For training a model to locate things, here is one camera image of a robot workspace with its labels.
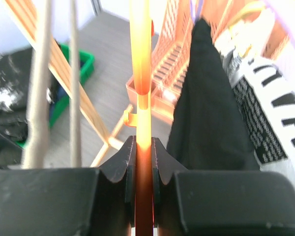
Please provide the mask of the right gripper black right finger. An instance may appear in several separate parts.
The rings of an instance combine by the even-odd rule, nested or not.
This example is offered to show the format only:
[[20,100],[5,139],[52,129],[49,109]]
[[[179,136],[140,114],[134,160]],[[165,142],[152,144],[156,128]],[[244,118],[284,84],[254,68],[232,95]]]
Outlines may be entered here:
[[188,170],[152,139],[160,236],[295,236],[295,190],[260,171]]

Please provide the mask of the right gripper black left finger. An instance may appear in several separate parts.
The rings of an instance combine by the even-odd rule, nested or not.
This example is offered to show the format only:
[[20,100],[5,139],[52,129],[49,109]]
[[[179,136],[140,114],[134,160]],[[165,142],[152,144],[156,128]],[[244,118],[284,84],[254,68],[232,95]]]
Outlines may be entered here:
[[98,168],[0,170],[0,236],[128,236],[136,138]]

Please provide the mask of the grey plastic hanger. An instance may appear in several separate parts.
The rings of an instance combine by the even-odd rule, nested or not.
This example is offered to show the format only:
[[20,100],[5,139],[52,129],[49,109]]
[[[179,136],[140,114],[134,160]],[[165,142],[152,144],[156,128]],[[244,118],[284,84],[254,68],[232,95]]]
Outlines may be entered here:
[[[44,1],[43,13],[38,17],[36,28],[32,72],[27,105],[28,137],[22,153],[24,169],[42,168],[46,155],[49,121],[55,113],[56,103],[64,95],[57,76],[48,73],[47,65],[51,50],[52,2]],[[80,127],[80,59],[77,45],[76,2],[70,2],[70,65],[73,69],[70,85],[73,98],[70,101],[70,160],[72,167],[80,167],[81,127]]]

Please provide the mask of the black white-speckled trousers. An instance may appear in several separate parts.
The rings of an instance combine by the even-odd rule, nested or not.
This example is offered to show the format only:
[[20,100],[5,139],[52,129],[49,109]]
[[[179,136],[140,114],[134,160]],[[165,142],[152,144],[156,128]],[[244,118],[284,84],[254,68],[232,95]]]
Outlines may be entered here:
[[11,54],[0,54],[0,169],[19,164],[22,148],[19,142],[28,137],[26,118],[31,47]]

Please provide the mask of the orange plastic hanger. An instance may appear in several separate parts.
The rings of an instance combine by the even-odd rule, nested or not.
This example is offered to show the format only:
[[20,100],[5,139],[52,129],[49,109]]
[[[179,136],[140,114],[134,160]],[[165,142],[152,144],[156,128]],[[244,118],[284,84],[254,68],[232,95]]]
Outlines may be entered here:
[[148,0],[131,0],[130,39],[137,112],[124,112],[124,123],[136,128],[135,234],[153,235],[151,166],[151,33]]

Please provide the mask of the blue denim trousers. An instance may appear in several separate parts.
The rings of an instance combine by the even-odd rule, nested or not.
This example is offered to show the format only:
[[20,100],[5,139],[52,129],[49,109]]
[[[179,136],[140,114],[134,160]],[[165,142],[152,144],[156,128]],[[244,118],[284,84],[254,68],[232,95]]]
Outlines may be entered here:
[[58,101],[60,99],[62,99],[65,95],[66,95],[66,92],[65,90],[60,86],[59,82],[56,80],[56,78],[52,75],[51,77],[51,82],[52,82],[52,85],[51,85],[51,90],[50,91],[49,89],[47,90],[47,93],[48,93],[48,96],[47,96],[47,99],[50,100],[50,93],[52,93],[52,100],[50,102],[50,111],[49,111],[49,118],[51,119],[53,114],[54,114],[54,110],[56,108],[56,104],[58,103]]

